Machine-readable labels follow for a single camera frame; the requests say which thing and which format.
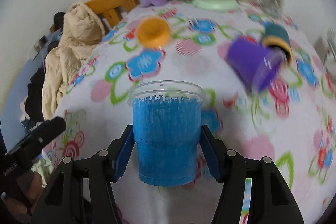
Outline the floral tablecloth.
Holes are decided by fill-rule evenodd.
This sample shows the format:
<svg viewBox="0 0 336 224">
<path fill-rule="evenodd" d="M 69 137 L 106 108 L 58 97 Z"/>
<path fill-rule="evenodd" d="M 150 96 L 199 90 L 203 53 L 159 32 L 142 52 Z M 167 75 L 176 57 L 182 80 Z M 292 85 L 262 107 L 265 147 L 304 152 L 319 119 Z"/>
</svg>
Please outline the floral tablecloth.
<svg viewBox="0 0 336 224">
<path fill-rule="evenodd" d="M 270 157 L 305 223 L 322 219 L 335 195 L 335 82 L 287 17 L 293 60 L 262 93 L 249 93 L 226 63 L 229 43 L 258 43 L 272 19 L 257 7 L 229 12 L 183 2 L 135 8 L 93 50 L 55 112 L 67 127 L 46 148 L 53 165 L 108 147 L 132 122 L 130 91 L 163 82 L 159 95 L 200 99 L 202 123 L 242 156 Z"/>
</svg>

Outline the beige puffer jacket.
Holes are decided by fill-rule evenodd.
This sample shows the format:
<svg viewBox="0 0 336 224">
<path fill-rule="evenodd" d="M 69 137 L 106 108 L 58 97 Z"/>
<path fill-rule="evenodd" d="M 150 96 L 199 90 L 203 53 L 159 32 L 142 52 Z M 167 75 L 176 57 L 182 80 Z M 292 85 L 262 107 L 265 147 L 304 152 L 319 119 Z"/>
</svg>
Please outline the beige puffer jacket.
<svg viewBox="0 0 336 224">
<path fill-rule="evenodd" d="M 57 47 L 45 59 L 42 114 L 51 119 L 76 73 L 105 35 L 101 19 L 82 2 L 73 4 L 63 20 L 63 34 Z"/>
</svg>

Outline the purple plastic cup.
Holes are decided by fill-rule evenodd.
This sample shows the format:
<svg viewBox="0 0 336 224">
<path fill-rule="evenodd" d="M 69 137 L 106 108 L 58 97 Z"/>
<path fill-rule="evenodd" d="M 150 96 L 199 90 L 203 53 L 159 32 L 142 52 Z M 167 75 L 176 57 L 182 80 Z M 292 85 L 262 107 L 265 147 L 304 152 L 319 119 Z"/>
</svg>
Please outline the purple plastic cup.
<svg viewBox="0 0 336 224">
<path fill-rule="evenodd" d="M 226 61 L 252 93 L 261 93 L 276 78 L 286 56 L 281 50 L 251 43 L 240 36 L 228 47 Z"/>
</svg>

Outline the orange plastic cup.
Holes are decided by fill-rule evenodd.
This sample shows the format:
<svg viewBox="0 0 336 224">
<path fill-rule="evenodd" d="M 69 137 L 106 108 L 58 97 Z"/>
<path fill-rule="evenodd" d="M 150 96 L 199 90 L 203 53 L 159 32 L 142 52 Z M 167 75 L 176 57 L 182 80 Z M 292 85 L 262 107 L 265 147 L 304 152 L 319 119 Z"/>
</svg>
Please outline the orange plastic cup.
<svg viewBox="0 0 336 224">
<path fill-rule="evenodd" d="M 169 42 L 171 30 L 166 20 L 150 16 L 140 21 L 135 36 L 145 48 L 159 49 Z"/>
</svg>

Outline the blue plastic cup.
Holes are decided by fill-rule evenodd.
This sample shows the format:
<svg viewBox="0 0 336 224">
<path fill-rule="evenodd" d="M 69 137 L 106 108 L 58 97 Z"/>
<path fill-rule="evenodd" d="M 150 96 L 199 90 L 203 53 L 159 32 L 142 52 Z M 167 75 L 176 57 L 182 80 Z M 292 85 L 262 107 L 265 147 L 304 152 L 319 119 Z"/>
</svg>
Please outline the blue plastic cup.
<svg viewBox="0 0 336 224">
<path fill-rule="evenodd" d="M 195 179 L 205 91 L 184 81 L 153 81 L 129 91 L 141 181 L 180 186 Z"/>
</svg>

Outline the teal and yellow cup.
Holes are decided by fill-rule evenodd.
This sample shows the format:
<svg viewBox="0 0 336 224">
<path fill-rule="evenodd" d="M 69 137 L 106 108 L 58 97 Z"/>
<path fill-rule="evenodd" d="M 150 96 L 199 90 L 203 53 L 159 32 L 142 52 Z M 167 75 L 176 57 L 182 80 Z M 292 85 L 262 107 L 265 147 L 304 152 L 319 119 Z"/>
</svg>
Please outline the teal and yellow cup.
<svg viewBox="0 0 336 224">
<path fill-rule="evenodd" d="M 261 43 L 266 47 L 278 48 L 282 50 L 286 56 L 287 63 L 291 63 L 293 59 L 293 52 L 288 32 L 283 26 L 275 23 L 268 23 L 265 26 Z"/>
</svg>

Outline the wooden chair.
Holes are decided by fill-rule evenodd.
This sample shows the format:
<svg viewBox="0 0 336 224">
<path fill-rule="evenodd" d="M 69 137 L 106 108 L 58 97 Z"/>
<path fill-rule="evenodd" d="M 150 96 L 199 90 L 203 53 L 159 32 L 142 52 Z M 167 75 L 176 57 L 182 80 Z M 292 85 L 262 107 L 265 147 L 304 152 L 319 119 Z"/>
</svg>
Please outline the wooden chair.
<svg viewBox="0 0 336 224">
<path fill-rule="evenodd" d="M 113 28 L 122 21 L 120 9 L 127 13 L 139 5 L 139 0 L 91 0 L 85 3 L 95 14 L 102 15 Z"/>
</svg>

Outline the white floor fan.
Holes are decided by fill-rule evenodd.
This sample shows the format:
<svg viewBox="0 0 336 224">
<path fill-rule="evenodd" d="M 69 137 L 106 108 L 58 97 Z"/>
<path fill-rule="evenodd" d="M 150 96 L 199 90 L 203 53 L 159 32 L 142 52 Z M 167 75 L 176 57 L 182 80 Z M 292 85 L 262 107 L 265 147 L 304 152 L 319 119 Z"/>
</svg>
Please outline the white floor fan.
<svg viewBox="0 0 336 224">
<path fill-rule="evenodd" d="M 323 66 L 332 77 L 335 77 L 335 30 L 332 28 L 326 33 L 326 42 L 328 49 L 323 58 Z"/>
</svg>

